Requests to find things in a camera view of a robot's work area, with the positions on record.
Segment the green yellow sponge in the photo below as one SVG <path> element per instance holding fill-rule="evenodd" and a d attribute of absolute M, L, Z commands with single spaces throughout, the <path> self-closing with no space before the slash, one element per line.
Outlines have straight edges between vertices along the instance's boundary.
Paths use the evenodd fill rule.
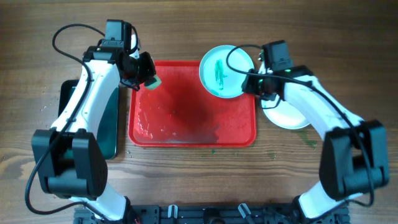
<path fill-rule="evenodd" d="M 161 79 L 157 75 L 154 75 L 151 79 L 144 82 L 144 87 L 148 90 L 155 90 L 161 83 Z"/>

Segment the white plate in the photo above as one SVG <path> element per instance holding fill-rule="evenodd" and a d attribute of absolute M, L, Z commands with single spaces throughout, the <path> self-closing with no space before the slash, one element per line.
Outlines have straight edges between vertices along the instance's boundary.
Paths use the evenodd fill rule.
<path fill-rule="evenodd" d="M 242 84 L 246 75 L 235 72 L 233 68 L 248 72 L 254 68 L 250 56 L 242 49 L 237 49 L 226 60 L 234 49 L 233 45 L 220 45 L 209 50 L 199 66 L 199 77 L 204 88 L 218 98 L 235 98 L 243 94 Z"/>
<path fill-rule="evenodd" d="M 284 129 L 302 129 L 310 122 L 304 115 L 288 102 L 275 96 L 275 100 L 261 100 L 260 106 L 265 116 L 275 125 Z"/>

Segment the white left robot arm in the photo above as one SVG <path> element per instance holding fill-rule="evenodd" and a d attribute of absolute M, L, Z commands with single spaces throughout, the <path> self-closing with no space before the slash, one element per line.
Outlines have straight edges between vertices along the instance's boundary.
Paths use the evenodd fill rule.
<path fill-rule="evenodd" d="M 25 189 L 25 203 L 31 212 L 44 214 L 30 201 L 32 182 L 38 177 L 44 193 L 71 201 L 48 210 L 48 215 L 82 205 L 99 222 L 135 223 L 130 200 L 108 184 L 108 166 L 97 135 L 105 107 L 120 83 L 136 91 L 142 83 L 157 83 L 154 61 L 148 52 L 94 47 L 79 62 L 81 78 L 61 115 L 49 129 L 38 129 L 32 137 L 35 167 Z"/>

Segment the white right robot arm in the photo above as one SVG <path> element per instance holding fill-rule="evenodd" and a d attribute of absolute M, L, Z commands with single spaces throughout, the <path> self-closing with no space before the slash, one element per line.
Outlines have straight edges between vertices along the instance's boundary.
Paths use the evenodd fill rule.
<path fill-rule="evenodd" d="M 374 191 L 389 182 L 386 129 L 365 121 L 337 102 L 305 66 L 248 72 L 243 92 L 292 105 L 323 139 L 319 181 L 294 198 L 290 219 L 312 223 L 349 203 L 370 207 Z"/>

